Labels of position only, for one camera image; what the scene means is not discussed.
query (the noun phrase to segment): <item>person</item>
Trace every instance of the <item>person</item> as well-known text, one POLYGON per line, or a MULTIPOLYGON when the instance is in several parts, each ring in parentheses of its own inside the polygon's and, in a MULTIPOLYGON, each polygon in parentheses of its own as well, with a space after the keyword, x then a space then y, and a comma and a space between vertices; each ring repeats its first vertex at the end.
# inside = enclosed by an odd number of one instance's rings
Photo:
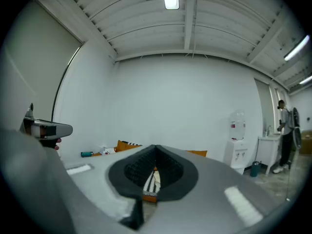
POLYGON ((279 166, 273 170, 274 174, 282 172, 287 167, 287 162, 291 153, 292 143, 293 143, 293 130, 289 127, 290 122, 290 112, 285 105, 283 100, 278 102, 278 108, 281 111, 281 124, 278 127, 278 131, 283 131, 283 138, 282 138, 282 157, 279 162, 279 166))

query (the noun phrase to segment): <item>orange pillow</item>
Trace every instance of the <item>orange pillow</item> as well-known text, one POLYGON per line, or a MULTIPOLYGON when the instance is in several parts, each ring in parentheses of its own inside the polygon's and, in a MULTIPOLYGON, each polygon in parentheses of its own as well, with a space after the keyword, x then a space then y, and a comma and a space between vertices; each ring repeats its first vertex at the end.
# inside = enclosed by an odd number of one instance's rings
POLYGON ((206 154, 207 154, 207 151, 187 151, 187 152, 192 153, 192 154, 197 154, 203 157, 206 157, 206 154))
POLYGON ((117 147, 115 147, 115 151, 117 152, 121 152, 121 151, 126 151, 126 150, 130 150, 132 148, 136 148, 139 146, 133 146, 133 145, 128 145, 122 141, 118 141, 117 147))

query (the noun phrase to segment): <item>trash can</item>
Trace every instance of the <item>trash can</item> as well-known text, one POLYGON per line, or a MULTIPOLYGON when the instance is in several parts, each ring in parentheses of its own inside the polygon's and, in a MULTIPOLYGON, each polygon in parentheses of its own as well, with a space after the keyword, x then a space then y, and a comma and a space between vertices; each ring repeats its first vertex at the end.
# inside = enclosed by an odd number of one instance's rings
POLYGON ((257 177, 258 173, 260 172, 261 169, 261 161, 255 161, 252 164, 252 169, 250 171, 250 176, 251 177, 257 177))

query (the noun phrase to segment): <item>cushion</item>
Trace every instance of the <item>cushion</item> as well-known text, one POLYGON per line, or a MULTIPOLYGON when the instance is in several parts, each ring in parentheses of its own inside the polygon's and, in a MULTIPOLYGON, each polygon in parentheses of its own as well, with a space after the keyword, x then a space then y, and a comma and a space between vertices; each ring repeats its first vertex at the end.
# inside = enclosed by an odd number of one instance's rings
POLYGON ((132 145, 132 146, 141 146, 140 144, 135 144, 135 143, 132 143, 132 142, 127 142, 127 141, 122 141, 123 143, 126 143, 128 145, 132 145))
POLYGON ((206 157, 206 154, 207 154, 207 151, 187 151, 187 152, 192 153, 192 154, 197 154, 203 157, 206 157))
POLYGON ((140 145, 129 145, 123 141, 118 141, 117 147, 115 147, 115 151, 117 152, 121 152, 121 151, 126 151, 126 150, 130 150, 132 148, 136 148, 139 147, 140 145))

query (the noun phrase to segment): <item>floor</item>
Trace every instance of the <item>floor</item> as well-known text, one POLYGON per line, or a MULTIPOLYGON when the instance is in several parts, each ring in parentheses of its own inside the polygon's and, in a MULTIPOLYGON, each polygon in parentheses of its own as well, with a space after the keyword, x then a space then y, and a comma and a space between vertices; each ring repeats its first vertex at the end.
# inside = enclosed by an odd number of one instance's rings
MULTIPOLYGON (((300 188, 305 181, 307 171, 312 164, 312 156, 294 156, 292 154, 291 160, 291 170, 286 169, 280 174, 273 174, 270 172, 268 175, 265 175, 266 168, 263 167, 260 174, 258 174, 255 178, 250 177, 250 170, 245 171, 244 176, 261 186, 268 193, 272 194, 272 196, 275 197, 279 203, 283 203, 287 198, 292 200, 296 193, 300 191, 300 188)), ((148 219, 153 215, 155 209, 155 203, 147 201, 143 202, 145 221, 148 221, 148 219)))

